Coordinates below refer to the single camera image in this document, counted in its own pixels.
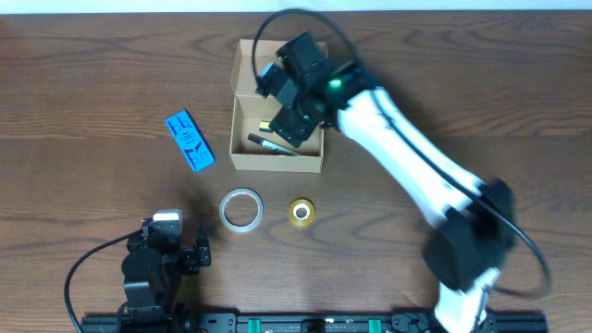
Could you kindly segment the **black and white marker pen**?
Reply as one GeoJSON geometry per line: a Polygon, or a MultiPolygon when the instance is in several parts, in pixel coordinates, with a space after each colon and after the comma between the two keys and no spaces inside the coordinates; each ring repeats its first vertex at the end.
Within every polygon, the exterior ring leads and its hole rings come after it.
{"type": "Polygon", "coordinates": [[[256,144],[258,144],[260,146],[263,146],[266,149],[268,149],[268,150],[270,150],[272,152],[275,152],[277,154],[290,155],[290,156],[299,156],[300,155],[299,153],[297,153],[295,151],[292,151],[289,148],[286,148],[286,147],[281,146],[281,145],[279,145],[277,143],[271,142],[271,141],[269,141],[269,140],[267,140],[267,139],[265,139],[265,138],[263,138],[261,136],[258,136],[256,134],[253,134],[253,133],[250,133],[248,135],[248,140],[250,142],[254,142],[254,143],[256,143],[256,144]]]}

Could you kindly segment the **blue plastic tape dispenser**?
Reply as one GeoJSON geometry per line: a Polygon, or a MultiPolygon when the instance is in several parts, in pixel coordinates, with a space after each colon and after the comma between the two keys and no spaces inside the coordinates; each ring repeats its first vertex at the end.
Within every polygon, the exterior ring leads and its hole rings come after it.
{"type": "Polygon", "coordinates": [[[187,109],[169,117],[166,126],[193,172],[215,163],[212,149],[187,109]]]}

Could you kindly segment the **small yellow tape roll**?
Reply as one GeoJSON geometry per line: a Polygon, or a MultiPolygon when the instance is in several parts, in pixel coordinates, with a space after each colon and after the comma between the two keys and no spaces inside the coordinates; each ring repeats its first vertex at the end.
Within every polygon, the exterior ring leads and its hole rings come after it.
{"type": "Polygon", "coordinates": [[[306,228],[314,222],[315,207],[306,199],[298,199],[290,205],[290,223],[298,228],[306,228]]]}

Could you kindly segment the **yellow and black marker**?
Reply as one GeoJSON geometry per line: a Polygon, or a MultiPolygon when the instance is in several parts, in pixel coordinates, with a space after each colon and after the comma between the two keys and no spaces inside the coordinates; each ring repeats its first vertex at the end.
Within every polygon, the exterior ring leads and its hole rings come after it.
{"type": "Polygon", "coordinates": [[[259,130],[262,132],[271,133],[273,130],[270,128],[270,123],[267,121],[261,121],[259,124],[259,130]]]}

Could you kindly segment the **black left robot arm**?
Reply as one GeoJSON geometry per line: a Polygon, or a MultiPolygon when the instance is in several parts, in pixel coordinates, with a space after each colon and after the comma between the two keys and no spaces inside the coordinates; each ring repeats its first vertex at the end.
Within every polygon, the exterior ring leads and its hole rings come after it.
{"type": "Polygon", "coordinates": [[[127,241],[129,254],[121,270],[127,316],[118,319],[118,332],[199,332],[196,314],[177,300],[182,278],[196,275],[212,263],[204,226],[191,246],[180,244],[179,222],[151,218],[127,241]]]}

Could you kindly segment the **large clear tape roll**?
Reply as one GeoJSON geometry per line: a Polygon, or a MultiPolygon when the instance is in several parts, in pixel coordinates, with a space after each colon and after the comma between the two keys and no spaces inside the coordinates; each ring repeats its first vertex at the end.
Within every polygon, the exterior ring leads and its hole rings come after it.
{"type": "Polygon", "coordinates": [[[255,230],[263,221],[264,211],[261,196],[248,188],[229,191],[222,198],[218,209],[223,226],[235,233],[255,230]]]}

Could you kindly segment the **open cardboard box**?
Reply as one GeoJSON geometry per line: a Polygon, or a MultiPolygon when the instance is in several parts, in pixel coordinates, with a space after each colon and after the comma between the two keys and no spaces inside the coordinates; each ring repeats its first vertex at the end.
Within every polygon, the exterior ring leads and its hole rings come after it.
{"type": "Polygon", "coordinates": [[[317,128],[298,148],[291,146],[276,133],[261,131],[261,124],[269,122],[280,110],[281,104],[273,97],[255,92],[252,60],[253,41],[241,39],[230,74],[234,94],[229,156],[237,170],[282,171],[319,173],[324,159],[324,131],[317,128]],[[296,156],[276,154],[253,142],[254,134],[297,153],[296,156]]]}

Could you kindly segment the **black mounting rail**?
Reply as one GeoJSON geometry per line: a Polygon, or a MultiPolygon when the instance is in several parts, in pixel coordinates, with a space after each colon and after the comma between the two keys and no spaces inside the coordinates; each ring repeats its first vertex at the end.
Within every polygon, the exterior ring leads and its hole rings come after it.
{"type": "MultiPolygon", "coordinates": [[[[134,323],[129,316],[87,316],[85,332],[203,332],[203,333],[437,333],[444,328],[427,312],[393,315],[235,315],[201,314],[197,327],[134,323]]],[[[482,333],[549,333],[547,318],[538,313],[489,313],[473,328],[482,333]]]]}

